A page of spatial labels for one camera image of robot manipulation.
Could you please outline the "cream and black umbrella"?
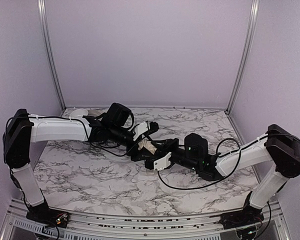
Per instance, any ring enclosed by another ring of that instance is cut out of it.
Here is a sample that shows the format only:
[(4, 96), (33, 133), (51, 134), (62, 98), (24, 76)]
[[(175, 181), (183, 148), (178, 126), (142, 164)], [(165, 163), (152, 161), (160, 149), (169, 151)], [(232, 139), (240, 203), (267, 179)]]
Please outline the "cream and black umbrella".
[(150, 140), (143, 139), (138, 143), (138, 150), (141, 151), (142, 149), (146, 149), (152, 155), (155, 155), (158, 148), (155, 147)]

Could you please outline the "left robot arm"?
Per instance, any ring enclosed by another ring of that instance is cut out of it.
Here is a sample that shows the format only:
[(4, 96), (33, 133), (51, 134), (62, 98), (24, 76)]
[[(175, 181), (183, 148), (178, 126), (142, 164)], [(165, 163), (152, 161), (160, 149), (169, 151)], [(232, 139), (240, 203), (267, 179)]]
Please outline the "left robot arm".
[(69, 117), (40, 116), (20, 108), (11, 117), (2, 137), (3, 161), (9, 168), (10, 178), (26, 198), (27, 219), (51, 227), (66, 228), (70, 214), (49, 207), (40, 189), (30, 161), (30, 145), (46, 141), (79, 141), (89, 144), (112, 141), (126, 147), (126, 155), (136, 155), (143, 139), (159, 130), (153, 121), (132, 124), (132, 111), (112, 103), (107, 112), (90, 115), (85, 109), (76, 109)]

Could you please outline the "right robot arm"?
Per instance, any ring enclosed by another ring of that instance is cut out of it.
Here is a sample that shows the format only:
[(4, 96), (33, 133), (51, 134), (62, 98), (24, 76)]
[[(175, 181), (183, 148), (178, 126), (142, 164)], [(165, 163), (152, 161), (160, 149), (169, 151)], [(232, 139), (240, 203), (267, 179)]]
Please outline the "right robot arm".
[(194, 170), (210, 185), (229, 178), (235, 171), (263, 162), (273, 162), (267, 175), (246, 197), (241, 210), (223, 213), (220, 223), (231, 229), (262, 221), (262, 209), (270, 198), (279, 192), (289, 179), (300, 175), (300, 139), (280, 126), (268, 126), (265, 134), (255, 140), (238, 145), (227, 153), (219, 150), (210, 154), (207, 139), (196, 133), (184, 138), (183, 148), (179, 140), (167, 139), (154, 142), (154, 158), (146, 162), (156, 172), (177, 164)]

